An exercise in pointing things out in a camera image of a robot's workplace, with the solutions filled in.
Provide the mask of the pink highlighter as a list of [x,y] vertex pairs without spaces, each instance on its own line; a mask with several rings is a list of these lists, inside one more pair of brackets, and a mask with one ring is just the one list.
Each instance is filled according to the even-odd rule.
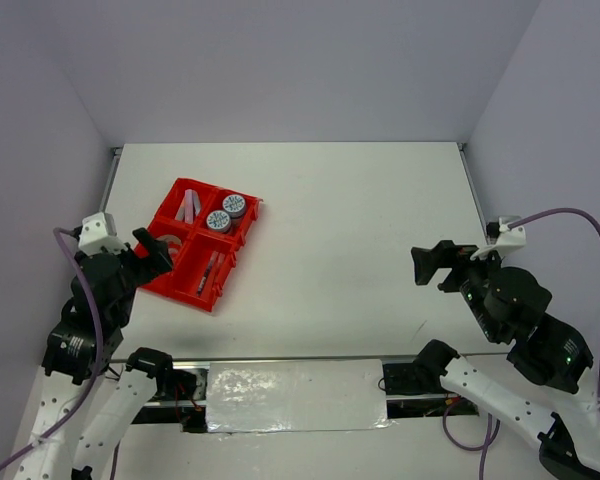
[[192,224],[196,217],[196,192],[187,189],[175,216],[176,221]]

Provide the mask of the large clear tape roll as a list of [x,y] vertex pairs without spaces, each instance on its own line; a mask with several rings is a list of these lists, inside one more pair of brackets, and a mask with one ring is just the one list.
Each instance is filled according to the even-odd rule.
[[183,246],[182,240],[173,234],[161,235],[157,238],[158,241],[162,241],[167,245],[168,253],[172,259],[175,259]]

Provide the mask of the blue white bottle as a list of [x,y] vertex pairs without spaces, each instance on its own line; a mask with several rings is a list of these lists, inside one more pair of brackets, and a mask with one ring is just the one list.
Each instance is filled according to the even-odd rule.
[[213,210],[206,217],[206,227],[214,233],[228,234],[233,226],[233,219],[225,210]]
[[232,220],[242,218],[247,211],[247,201],[240,194],[229,194],[222,201],[222,209]]

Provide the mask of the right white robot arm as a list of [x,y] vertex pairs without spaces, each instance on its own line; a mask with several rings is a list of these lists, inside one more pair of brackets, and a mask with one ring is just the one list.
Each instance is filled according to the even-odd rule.
[[543,390],[539,406],[480,372],[455,349],[431,340],[414,360],[416,383],[426,391],[459,394],[500,420],[537,449],[541,465],[557,479],[600,479],[600,397],[596,364],[584,337],[547,312],[551,293],[528,271],[501,264],[496,252],[442,240],[411,250],[416,285],[440,269],[438,286],[458,293],[485,338],[509,346],[506,359]]

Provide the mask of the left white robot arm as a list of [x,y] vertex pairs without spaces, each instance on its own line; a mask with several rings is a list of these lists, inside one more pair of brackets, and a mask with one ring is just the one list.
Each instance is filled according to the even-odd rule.
[[123,341],[137,289],[170,272],[173,262],[167,244],[145,228],[133,232],[146,252],[138,256],[104,213],[70,231],[57,228],[54,235],[61,247],[64,236],[76,239],[77,252],[67,255],[75,276],[59,323],[47,337],[42,391],[15,476],[98,479],[144,404],[175,389],[172,357],[141,347],[129,356],[105,405],[92,420],[86,418]]

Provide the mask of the red pen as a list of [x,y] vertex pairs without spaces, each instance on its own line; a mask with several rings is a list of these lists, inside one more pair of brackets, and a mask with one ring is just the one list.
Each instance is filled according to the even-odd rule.
[[198,285],[198,288],[197,288],[197,291],[196,291],[197,296],[201,296],[202,295],[202,293],[204,291],[204,288],[205,288],[205,285],[207,283],[207,280],[209,278],[209,275],[210,275],[210,273],[211,273],[211,271],[212,271],[212,269],[214,267],[214,264],[215,264],[215,262],[217,260],[217,257],[218,257],[218,252],[217,251],[213,251],[211,253],[210,257],[209,257],[209,261],[208,261],[208,263],[207,263],[207,265],[206,265],[206,267],[205,267],[205,269],[203,271],[203,274],[201,276],[201,279],[199,281],[199,285]]

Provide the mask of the blue capped highlighter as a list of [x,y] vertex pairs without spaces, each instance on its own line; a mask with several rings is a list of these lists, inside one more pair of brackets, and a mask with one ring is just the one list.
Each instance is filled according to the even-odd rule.
[[199,196],[196,193],[194,193],[192,196],[192,206],[193,206],[194,215],[198,216],[202,211],[202,204],[201,204]]

